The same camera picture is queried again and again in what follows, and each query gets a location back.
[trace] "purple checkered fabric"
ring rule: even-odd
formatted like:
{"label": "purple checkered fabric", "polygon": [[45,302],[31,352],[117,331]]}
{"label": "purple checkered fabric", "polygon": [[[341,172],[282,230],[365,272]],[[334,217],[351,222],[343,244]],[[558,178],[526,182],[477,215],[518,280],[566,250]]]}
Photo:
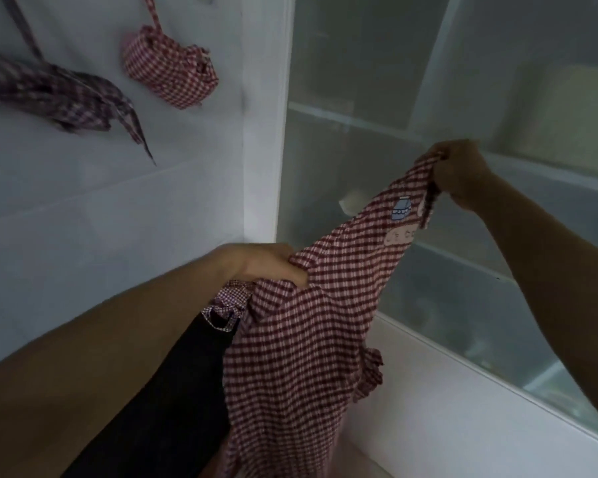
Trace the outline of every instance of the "purple checkered fabric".
{"label": "purple checkered fabric", "polygon": [[[223,478],[319,478],[351,402],[383,381],[365,346],[379,295],[438,194],[428,153],[356,217],[291,258],[309,287],[260,280],[224,355],[231,434]],[[215,298],[225,307],[233,282]]]}
{"label": "purple checkered fabric", "polygon": [[51,120],[68,132],[109,130],[119,122],[153,159],[132,102],[109,80],[48,63],[16,0],[3,0],[39,65],[0,55],[0,103]]}

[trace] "hand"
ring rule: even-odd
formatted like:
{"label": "hand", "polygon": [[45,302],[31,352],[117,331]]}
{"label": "hand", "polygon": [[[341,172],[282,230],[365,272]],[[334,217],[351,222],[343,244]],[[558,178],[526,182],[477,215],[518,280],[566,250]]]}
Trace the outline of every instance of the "hand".
{"label": "hand", "polygon": [[226,265],[228,280],[289,280],[308,286],[308,273],[288,262],[295,251],[287,243],[223,245],[213,253]]}
{"label": "hand", "polygon": [[443,153],[443,159],[434,166],[436,185],[461,208],[472,209],[469,201],[474,189],[494,176],[477,143],[469,139],[445,141],[434,144],[430,151]]}

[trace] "forearm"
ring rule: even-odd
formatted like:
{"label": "forearm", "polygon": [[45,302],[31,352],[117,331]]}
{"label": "forearm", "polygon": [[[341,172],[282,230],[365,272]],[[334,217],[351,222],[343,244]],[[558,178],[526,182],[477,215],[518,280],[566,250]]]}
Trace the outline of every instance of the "forearm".
{"label": "forearm", "polygon": [[469,205],[552,349],[598,409],[598,248],[497,176],[474,186]]}
{"label": "forearm", "polygon": [[130,289],[0,362],[0,476],[56,476],[144,386],[235,273],[221,251]]}

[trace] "hanging gingham cloth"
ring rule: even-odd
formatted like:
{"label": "hanging gingham cloth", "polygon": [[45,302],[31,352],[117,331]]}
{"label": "hanging gingham cloth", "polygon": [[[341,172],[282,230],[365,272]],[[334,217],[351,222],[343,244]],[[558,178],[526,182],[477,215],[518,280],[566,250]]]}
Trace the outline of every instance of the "hanging gingham cloth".
{"label": "hanging gingham cloth", "polygon": [[126,73],[178,109],[199,104],[219,83],[208,50],[197,45],[183,47],[167,37],[157,17],[155,0],[144,1],[155,26],[144,25],[123,42]]}
{"label": "hanging gingham cloth", "polygon": [[[358,216],[291,259],[308,271],[309,288],[261,280],[249,303],[239,294],[246,311],[224,355],[232,430],[222,477],[326,475],[348,405],[382,382],[381,354],[365,336],[391,273],[427,225],[438,158],[419,158]],[[231,284],[215,302],[235,295]]]}
{"label": "hanging gingham cloth", "polygon": [[3,0],[39,66],[0,55],[0,103],[50,119],[68,132],[109,130],[118,119],[137,144],[153,159],[133,104],[120,89],[102,77],[74,72],[48,63],[16,0]]}

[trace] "frosted glass door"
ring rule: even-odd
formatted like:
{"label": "frosted glass door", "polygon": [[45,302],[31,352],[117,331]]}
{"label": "frosted glass door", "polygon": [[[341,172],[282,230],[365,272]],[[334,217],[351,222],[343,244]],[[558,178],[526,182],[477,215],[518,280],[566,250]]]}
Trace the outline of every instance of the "frosted glass door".
{"label": "frosted glass door", "polygon": [[[593,87],[598,0],[296,0],[277,237],[309,245],[431,143],[477,137],[598,245]],[[449,198],[380,311],[598,433],[485,226]]]}

